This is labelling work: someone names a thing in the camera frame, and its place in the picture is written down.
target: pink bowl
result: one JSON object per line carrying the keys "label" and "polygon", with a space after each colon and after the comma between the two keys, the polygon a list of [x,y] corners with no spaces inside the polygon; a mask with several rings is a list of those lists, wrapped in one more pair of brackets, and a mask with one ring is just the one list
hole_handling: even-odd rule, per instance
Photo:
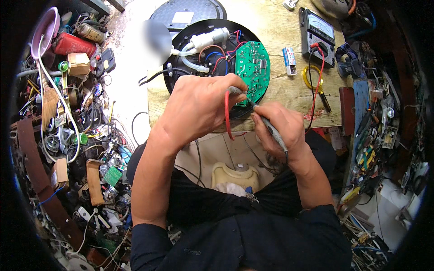
{"label": "pink bowl", "polygon": [[50,8],[39,21],[32,39],[32,57],[39,59],[38,46],[41,41],[41,35],[45,34],[41,44],[41,56],[50,48],[51,40],[57,35],[60,26],[60,15],[57,7]]}

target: green circuit board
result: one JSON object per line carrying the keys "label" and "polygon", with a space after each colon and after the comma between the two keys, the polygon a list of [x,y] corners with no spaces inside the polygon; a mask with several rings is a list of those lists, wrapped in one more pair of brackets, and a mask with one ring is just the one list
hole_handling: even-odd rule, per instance
{"label": "green circuit board", "polygon": [[[235,74],[247,85],[247,97],[257,102],[270,82],[270,58],[260,42],[249,41],[237,50]],[[248,100],[236,106],[246,107]]]}

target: broom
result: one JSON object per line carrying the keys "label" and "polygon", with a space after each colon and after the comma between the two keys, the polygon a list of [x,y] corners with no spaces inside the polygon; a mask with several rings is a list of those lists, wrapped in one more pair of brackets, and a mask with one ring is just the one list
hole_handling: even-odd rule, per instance
{"label": "broom", "polygon": [[41,129],[45,131],[48,127],[48,124],[51,121],[51,118],[56,116],[57,112],[57,103],[59,102],[59,96],[55,89],[51,88],[48,85],[47,79],[45,78],[45,74],[41,72],[38,63],[39,76],[41,77],[43,89],[42,93],[42,119],[41,119]]}

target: man's left hand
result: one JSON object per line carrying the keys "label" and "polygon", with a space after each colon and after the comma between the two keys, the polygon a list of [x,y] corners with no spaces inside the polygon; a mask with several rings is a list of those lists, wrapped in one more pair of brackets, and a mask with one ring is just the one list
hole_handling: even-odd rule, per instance
{"label": "man's left hand", "polygon": [[[230,86],[247,91],[247,85],[234,73],[215,77],[181,76],[153,130],[167,138],[174,150],[214,131],[223,123],[224,93]],[[229,109],[246,98],[245,94],[231,95]]]}

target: red fire extinguisher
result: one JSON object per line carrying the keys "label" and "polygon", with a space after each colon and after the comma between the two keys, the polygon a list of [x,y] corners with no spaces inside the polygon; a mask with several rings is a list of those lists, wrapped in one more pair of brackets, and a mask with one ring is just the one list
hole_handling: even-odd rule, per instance
{"label": "red fire extinguisher", "polygon": [[87,56],[91,58],[96,50],[95,43],[82,40],[66,32],[60,33],[54,40],[52,46],[54,53],[64,56],[70,53],[86,53]]}

